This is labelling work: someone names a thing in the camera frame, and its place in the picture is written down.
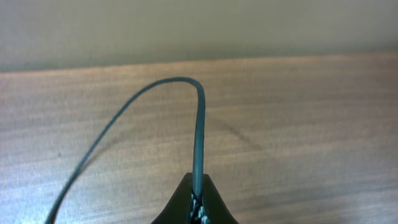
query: black object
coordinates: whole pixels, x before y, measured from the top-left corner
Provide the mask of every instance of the black object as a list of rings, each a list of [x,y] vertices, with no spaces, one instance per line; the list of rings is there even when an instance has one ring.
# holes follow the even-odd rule
[[[196,87],[198,92],[198,108],[197,120],[195,126],[195,142],[193,144],[193,173],[185,175],[177,190],[173,194],[170,202],[164,211],[156,218],[154,223],[236,223],[226,209],[223,200],[218,194],[216,187],[208,175],[203,175],[203,146],[205,139],[205,91],[202,85],[188,77],[166,78],[156,81],[144,87],[142,90],[134,94],[114,115],[111,121],[105,126],[97,139],[91,145],[89,150],[83,156],[79,164],[76,166],[67,183],[63,186],[55,200],[49,215],[45,221],[46,224],[55,223],[58,209],[61,206],[63,198],[66,196],[69,188],[79,176],[87,159],[94,151],[95,147],[100,143],[102,138],[123,114],[129,105],[151,88],[170,82],[186,82]]]
[[[152,222],[161,223],[194,223],[190,219],[190,203],[192,195],[192,173],[185,174],[174,194],[170,198],[162,213]],[[218,193],[209,175],[203,175],[202,203],[205,209],[207,222],[202,224],[235,224],[237,221],[226,208],[223,199]]]

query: wooden table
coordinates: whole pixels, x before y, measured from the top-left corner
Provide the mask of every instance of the wooden table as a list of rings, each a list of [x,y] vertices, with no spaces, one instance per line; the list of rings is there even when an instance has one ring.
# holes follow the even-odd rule
[[[398,223],[398,54],[0,74],[0,223],[42,223],[146,84],[206,91],[205,173],[240,223]],[[197,96],[158,86],[120,117],[57,223],[149,223],[192,169]]]

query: black cable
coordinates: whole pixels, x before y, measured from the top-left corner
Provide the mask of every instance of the black cable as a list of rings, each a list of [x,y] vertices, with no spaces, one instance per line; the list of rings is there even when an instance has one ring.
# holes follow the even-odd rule
[[[138,91],[135,95],[133,95],[130,100],[124,104],[124,106],[116,113],[116,115],[112,118],[112,120],[106,125],[104,130],[99,134],[97,139],[91,145],[90,149],[86,152],[83,156],[79,164],[77,165],[75,171],[73,171],[72,175],[68,179],[67,183],[63,187],[62,191],[58,195],[55,203],[53,204],[49,215],[45,221],[46,224],[52,224],[55,222],[57,217],[57,212],[59,207],[61,206],[63,198],[66,196],[69,188],[72,186],[75,179],[78,177],[81,169],[85,165],[85,162],[89,158],[90,154],[94,151],[95,147],[100,143],[101,139],[104,135],[108,132],[114,122],[123,114],[123,112],[127,109],[127,107],[138,98],[141,94],[145,93],[147,90],[151,88],[163,84],[163,83],[170,83],[170,82],[187,82],[194,87],[197,88],[198,91],[198,109],[197,109],[197,121],[195,126],[195,142],[193,145],[193,193],[197,198],[201,198],[201,191],[203,189],[203,143],[205,140],[205,109],[206,109],[206,99],[205,99],[205,91],[203,90],[202,85],[192,79],[187,77],[175,77],[175,78],[166,78],[163,80],[156,81],[150,85],[147,85],[142,90]]]

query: white wall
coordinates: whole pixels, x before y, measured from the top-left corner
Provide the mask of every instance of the white wall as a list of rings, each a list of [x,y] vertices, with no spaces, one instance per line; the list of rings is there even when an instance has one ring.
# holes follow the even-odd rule
[[[398,49],[397,0],[0,0],[0,70]]]

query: wire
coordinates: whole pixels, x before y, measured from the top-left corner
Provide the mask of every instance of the wire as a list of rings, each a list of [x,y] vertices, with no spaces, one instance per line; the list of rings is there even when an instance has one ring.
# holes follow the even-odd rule
[[[75,171],[73,171],[72,175],[69,177],[65,186],[63,186],[62,191],[58,195],[56,201],[54,202],[49,215],[45,221],[46,224],[52,224],[55,222],[57,217],[58,209],[61,206],[63,198],[66,196],[69,188],[72,186],[73,182],[79,176],[80,171],[82,170],[85,162],[89,158],[90,154],[94,151],[95,147],[100,143],[101,139],[105,136],[111,126],[115,123],[115,121],[123,114],[123,112],[129,107],[129,105],[138,98],[138,96],[145,93],[147,90],[151,88],[171,82],[186,82],[197,88],[198,91],[198,108],[197,108],[197,120],[195,126],[195,141],[193,144],[193,193],[197,198],[201,198],[201,192],[203,189],[203,143],[205,140],[205,110],[206,110],[206,99],[205,99],[205,91],[203,90],[202,85],[188,77],[175,77],[175,78],[166,78],[163,80],[156,81],[150,85],[147,85],[142,90],[138,91],[135,95],[133,95],[124,106],[114,115],[112,120],[106,125],[106,127],[102,130],[101,134],[97,137],[94,143],[91,145],[89,150],[83,156],[79,164],[76,166]]]

